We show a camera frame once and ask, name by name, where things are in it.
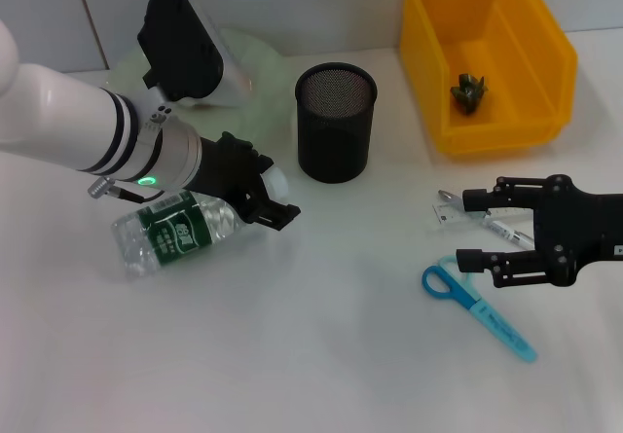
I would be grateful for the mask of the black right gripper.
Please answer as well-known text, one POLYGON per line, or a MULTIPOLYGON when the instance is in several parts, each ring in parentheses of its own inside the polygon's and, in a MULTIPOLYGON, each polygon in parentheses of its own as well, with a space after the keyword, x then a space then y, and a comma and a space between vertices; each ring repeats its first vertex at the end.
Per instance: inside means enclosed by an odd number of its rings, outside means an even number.
POLYGON ((574 284, 580 270, 622 260, 622 196, 589 194, 556 174, 544 179, 498 177, 493 189, 464 190, 467 212, 512 207, 534 209, 536 251, 486 252, 458 249, 458 269, 489 271, 496 288, 574 284))

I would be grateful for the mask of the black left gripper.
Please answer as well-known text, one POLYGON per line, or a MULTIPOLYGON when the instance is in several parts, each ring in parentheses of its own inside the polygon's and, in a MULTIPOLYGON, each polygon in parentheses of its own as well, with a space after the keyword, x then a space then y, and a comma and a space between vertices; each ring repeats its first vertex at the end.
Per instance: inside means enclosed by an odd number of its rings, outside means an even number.
POLYGON ((201 139, 201 161, 187 189, 223 199, 247 224, 258 224, 281 231, 300 213, 293 204, 269 199, 262 174, 274 161, 259 153, 249 141, 224 131, 218 141, 201 139))

